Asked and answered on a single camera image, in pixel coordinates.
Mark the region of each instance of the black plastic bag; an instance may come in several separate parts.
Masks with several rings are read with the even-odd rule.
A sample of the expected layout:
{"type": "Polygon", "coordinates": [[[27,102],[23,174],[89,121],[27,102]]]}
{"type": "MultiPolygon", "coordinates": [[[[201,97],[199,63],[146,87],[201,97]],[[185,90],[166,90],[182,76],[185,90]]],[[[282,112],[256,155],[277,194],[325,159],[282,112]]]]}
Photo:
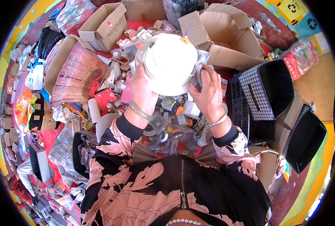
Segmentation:
{"type": "Polygon", "coordinates": [[[62,32],[53,31],[49,27],[43,28],[34,52],[35,60],[45,60],[55,44],[64,37],[66,36],[62,32]]]}

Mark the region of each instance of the clear plastic bag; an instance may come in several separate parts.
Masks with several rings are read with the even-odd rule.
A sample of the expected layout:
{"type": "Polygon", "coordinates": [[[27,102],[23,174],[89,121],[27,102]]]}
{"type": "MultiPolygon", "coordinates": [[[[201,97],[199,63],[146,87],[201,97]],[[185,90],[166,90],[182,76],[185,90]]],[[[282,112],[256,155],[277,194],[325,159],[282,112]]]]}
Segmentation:
{"type": "Polygon", "coordinates": [[[69,27],[85,22],[95,9],[96,6],[90,0],[67,0],[66,6],[56,18],[58,28],[67,34],[69,27]]]}
{"type": "Polygon", "coordinates": [[[293,43],[281,56],[291,73],[292,80],[299,79],[310,68],[318,65],[315,45],[303,38],[293,43]]]}
{"type": "Polygon", "coordinates": [[[21,56],[23,56],[23,51],[25,49],[26,45],[25,44],[20,44],[18,48],[15,48],[9,53],[9,57],[12,59],[12,61],[16,61],[19,59],[21,56]]]}

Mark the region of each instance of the red cloth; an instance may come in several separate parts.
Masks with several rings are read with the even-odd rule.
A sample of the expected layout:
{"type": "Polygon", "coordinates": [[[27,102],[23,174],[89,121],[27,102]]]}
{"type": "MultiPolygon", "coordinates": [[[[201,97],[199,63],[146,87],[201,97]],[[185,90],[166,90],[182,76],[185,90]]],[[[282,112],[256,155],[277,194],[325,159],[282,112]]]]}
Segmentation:
{"type": "MultiPolygon", "coordinates": [[[[64,123],[61,123],[59,129],[52,129],[52,130],[40,130],[37,131],[39,138],[42,140],[44,143],[44,149],[46,150],[47,156],[49,155],[53,145],[54,141],[57,139],[59,133],[61,130],[64,128],[64,123]]],[[[47,158],[48,164],[50,167],[53,168],[54,170],[54,178],[53,181],[56,183],[60,178],[61,175],[59,174],[59,171],[57,169],[57,166],[54,165],[49,158],[47,158]]]]}

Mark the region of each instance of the black plastic crate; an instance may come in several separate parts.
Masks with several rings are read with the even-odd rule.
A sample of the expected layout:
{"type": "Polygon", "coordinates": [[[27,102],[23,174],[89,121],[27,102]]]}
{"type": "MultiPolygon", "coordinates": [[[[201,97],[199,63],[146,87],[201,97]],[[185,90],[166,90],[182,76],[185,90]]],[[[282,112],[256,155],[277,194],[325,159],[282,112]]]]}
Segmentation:
{"type": "Polygon", "coordinates": [[[249,111],[247,98],[239,82],[239,74],[229,80],[226,91],[228,116],[247,136],[249,145],[274,140],[275,120],[254,121],[249,111]]]}

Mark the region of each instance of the black storage box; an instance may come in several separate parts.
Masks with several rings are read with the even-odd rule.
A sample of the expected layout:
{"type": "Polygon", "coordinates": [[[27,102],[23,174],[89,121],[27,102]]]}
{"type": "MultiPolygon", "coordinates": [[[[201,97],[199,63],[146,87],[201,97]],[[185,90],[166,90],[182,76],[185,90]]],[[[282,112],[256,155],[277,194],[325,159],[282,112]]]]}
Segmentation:
{"type": "Polygon", "coordinates": [[[291,74],[282,59],[242,72],[239,81],[253,120],[276,120],[293,101],[291,74]]]}
{"type": "Polygon", "coordinates": [[[287,162],[300,174],[311,162],[321,146],[327,129],[319,118],[304,104],[283,150],[287,162]]]}
{"type": "Polygon", "coordinates": [[[232,120],[233,125],[242,129],[249,141],[249,145],[274,140],[275,120],[253,120],[247,98],[239,82],[239,75],[235,75],[229,80],[226,91],[226,104],[228,106],[228,116],[232,120]]]}

